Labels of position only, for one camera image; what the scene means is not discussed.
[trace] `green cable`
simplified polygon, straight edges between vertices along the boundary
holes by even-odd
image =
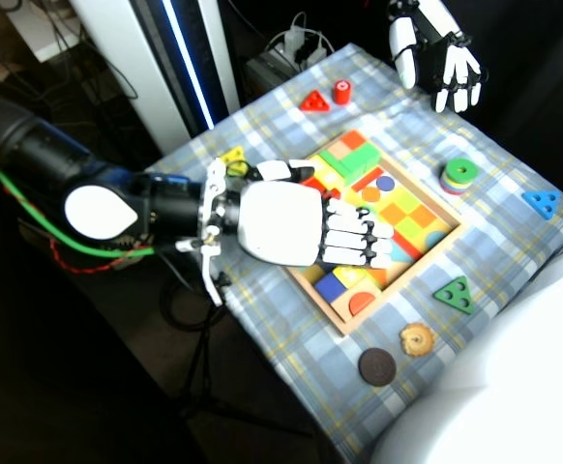
[[[34,206],[30,204],[30,202],[26,199],[26,197],[21,193],[21,190],[16,187],[15,184],[7,177],[7,175],[0,171],[0,182],[2,185],[13,194],[19,204],[26,210],[32,218],[36,220],[41,226],[43,226],[47,232],[53,235],[56,239],[58,239],[63,244],[85,254],[90,254],[92,256],[99,256],[101,258],[122,258],[123,256],[150,256],[151,254],[155,254],[155,250],[149,246],[146,248],[134,249],[131,251],[123,251],[120,249],[98,249],[92,248],[91,246],[82,245],[67,234],[62,232],[58,229],[55,225],[49,222]]]

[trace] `black stand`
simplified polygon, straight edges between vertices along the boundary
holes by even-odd
[[[204,328],[200,333],[199,340],[197,341],[197,346],[195,347],[195,352],[193,353],[192,363],[187,374],[187,380],[185,381],[183,391],[179,397],[174,400],[179,408],[181,416],[185,420],[188,420],[193,418],[198,412],[206,412],[223,418],[251,423],[271,430],[277,430],[279,432],[313,438],[313,434],[311,432],[298,430],[275,420],[260,418],[252,413],[236,408],[235,406],[232,406],[231,404],[222,401],[211,394],[211,373],[209,364],[211,320],[217,311],[222,310],[225,309],[211,306],[206,315]],[[192,392],[192,384],[197,370],[197,365],[200,361],[200,356],[203,358],[202,392],[200,394],[195,394]]]

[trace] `plaid tablecloth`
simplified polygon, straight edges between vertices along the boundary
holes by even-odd
[[[327,113],[298,109],[313,89],[330,101],[333,83],[342,78],[354,86],[351,104],[332,103]],[[365,462],[385,427],[563,247],[563,195],[555,217],[542,219],[520,195],[555,186],[458,115],[435,114],[426,95],[403,90],[391,69],[354,45],[233,114],[151,170],[200,180],[213,157],[236,145],[245,148],[251,163],[298,159],[350,129],[370,137],[472,224],[455,246],[346,337],[285,269],[254,260],[234,239],[224,240],[216,263],[233,281],[226,295],[229,309],[342,455]],[[459,156],[473,160],[481,173],[468,193],[455,197],[443,192],[438,176],[447,160]],[[468,277],[477,307],[470,316],[431,296],[461,275]],[[419,321],[438,338],[430,355],[412,359],[402,352],[399,333]],[[385,388],[372,387],[359,375],[359,356],[371,347],[387,350],[398,365],[396,380]]]

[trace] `red cylinder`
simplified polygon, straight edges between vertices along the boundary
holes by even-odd
[[[348,80],[339,80],[333,87],[333,101],[337,104],[347,104],[350,102],[350,92],[352,85]]]

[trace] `robotic hand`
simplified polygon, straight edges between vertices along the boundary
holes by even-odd
[[[488,76],[468,49],[465,36],[440,0],[390,0],[389,46],[402,85],[421,81],[438,113],[449,104],[457,113],[479,101]],[[419,76],[417,54],[422,55]]]
[[[376,221],[369,210],[323,199],[318,190],[299,184],[313,174],[309,161],[249,166],[238,191],[228,188],[220,159],[210,164],[203,184],[132,173],[95,158],[47,122],[0,99],[0,170],[55,198],[54,216],[87,241],[111,244],[125,234],[145,233],[155,236],[156,247],[170,240],[179,252],[197,250],[215,305],[222,297],[211,260],[222,253],[222,233],[236,233],[245,251],[285,266],[318,259],[375,268],[391,263],[393,227]]]

